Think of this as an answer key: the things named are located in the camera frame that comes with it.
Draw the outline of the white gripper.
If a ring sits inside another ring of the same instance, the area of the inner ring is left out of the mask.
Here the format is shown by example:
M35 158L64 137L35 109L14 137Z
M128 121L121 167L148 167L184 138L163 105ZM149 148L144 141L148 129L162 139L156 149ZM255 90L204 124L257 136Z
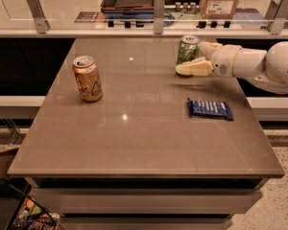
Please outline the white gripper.
M233 78L235 57L241 49L239 45L222 46L217 42L201 41L199 52L201 57L178 64L175 70L182 76L206 77L213 71L218 77Z

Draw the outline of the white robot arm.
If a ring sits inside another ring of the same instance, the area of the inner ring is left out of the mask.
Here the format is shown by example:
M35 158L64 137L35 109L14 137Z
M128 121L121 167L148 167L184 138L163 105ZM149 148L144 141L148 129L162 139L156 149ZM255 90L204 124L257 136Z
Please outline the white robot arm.
M202 42L201 56L178 64L182 76L237 78L275 94L288 94L288 41L281 41L268 51L240 45Z

